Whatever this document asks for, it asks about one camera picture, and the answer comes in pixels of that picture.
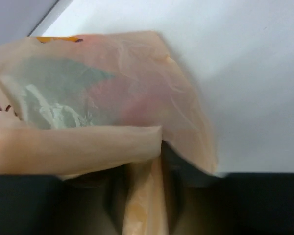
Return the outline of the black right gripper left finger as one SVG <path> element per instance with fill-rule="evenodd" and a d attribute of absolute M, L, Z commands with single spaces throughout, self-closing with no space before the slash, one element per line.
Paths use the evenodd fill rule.
<path fill-rule="evenodd" d="M 120 235 L 126 166 L 60 180 L 0 175 L 0 235 Z"/>

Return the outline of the red fake cherry bunch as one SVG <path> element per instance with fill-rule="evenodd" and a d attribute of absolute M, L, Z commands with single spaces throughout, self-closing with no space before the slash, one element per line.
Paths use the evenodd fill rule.
<path fill-rule="evenodd" d="M 173 90 L 156 75 L 136 79 L 116 75 L 91 85 L 86 95 L 111 125 L 167 125 L 176 117 Z"/>

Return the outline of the translucent peach plastic bag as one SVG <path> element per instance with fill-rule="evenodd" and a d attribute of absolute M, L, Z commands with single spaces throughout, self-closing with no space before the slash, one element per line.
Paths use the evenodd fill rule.
<path fill-rule="evenodd" d="M 0 235 L 196 234 L 216 168 L 196 89 L 151 31 L 0 46 Z"/>

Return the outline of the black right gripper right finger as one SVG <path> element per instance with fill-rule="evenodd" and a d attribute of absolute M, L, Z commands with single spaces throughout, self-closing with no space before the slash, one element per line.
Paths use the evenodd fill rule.
<path fill-rule="evenodd" d="M 294 173 L 217 177 L 165 141 L 161 168 L 169 234 L 294 235 Z"/>

